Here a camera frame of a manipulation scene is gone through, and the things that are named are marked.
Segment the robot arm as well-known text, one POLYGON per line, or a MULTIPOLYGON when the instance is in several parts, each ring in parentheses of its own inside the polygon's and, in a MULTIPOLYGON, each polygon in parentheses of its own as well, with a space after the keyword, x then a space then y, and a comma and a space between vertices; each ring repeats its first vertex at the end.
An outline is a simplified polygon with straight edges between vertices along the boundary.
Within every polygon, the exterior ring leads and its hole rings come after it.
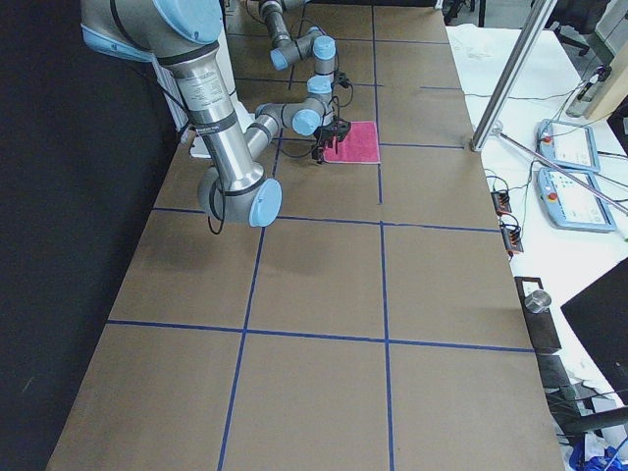
POLYGON ((205 214, 220 222, 267 227, 283 199, 278 181, 268 178, 257 158, 282 129, 326 138, 334 121, 337 75, 335 41, 312 27, 290 37, 284 21, 297 1, 262 1, 258 12, 272 40, 271 61, 284 70, 298 60, 315 60, 307 95, 297 103, 264 104, 243 127, 237 114, 233 73, 219 59, 225 45, 223 11, 218 1, 83 1, 83 40, 92 50, 137 62, 152 60, 169 70, 191 124, 205 143, 212 167, 198 185, 205 214))
POLYGON ((293 37, 284 13, 300 9, 307 1, 257 1, 257 20, 267 29, 272 42, 270 59, 277 71, 286 70, 299 61, 312 58, 314 75, 327 79, 331 87, 352 88, 352 82, 340 70, 336 41, 318 25, 313 24, 300 37, 293 37))

